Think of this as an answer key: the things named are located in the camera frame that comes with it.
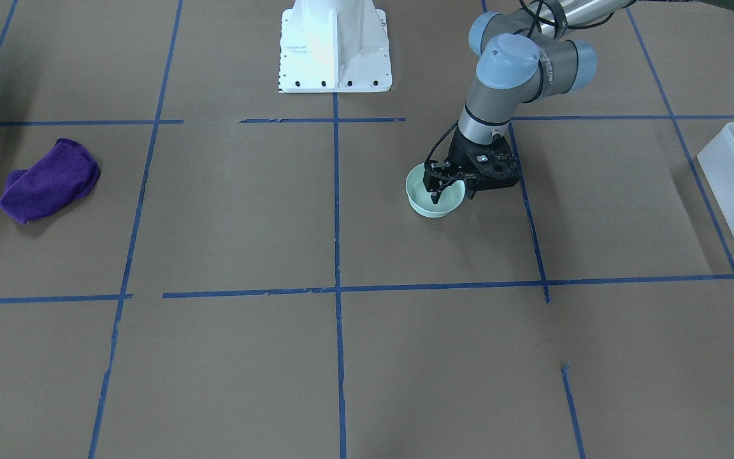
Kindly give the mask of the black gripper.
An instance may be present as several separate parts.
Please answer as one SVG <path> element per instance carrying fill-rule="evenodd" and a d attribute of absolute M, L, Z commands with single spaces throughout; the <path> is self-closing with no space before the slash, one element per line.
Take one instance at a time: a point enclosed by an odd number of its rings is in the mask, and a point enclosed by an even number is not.
<path fill-rule="evenodd" d="M 515 154 L 501 135 L 494 135 L 488 145 L 454 135 L 445 160 L 436 161 L 428 155 L 424 162 L 424 188 L 433 205 L 459 181 L 465 187 L 465 198 L 472 200 L 478 192 L 507 189 L 520 180 Z"/>

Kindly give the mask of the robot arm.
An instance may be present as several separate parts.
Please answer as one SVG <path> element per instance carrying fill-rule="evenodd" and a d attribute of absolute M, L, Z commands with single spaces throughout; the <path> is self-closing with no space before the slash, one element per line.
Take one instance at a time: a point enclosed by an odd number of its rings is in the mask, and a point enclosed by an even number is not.
<path fill-rule="evenodd" d="M 463 197 L 516 186 L 521 170 L 506 132 L 521 105 L 588 85 L 598 58 L 591 44 L 567 39 L 571 30 L 606 24 L 629 1 L 521 1 L 510 14 L 487 11 L 472 24 L 468 43 L 478 57 L 459 119 L 443 135 L 447 156 L 423 163 L 424 201 L 437 205 L 463 183 Z"/>

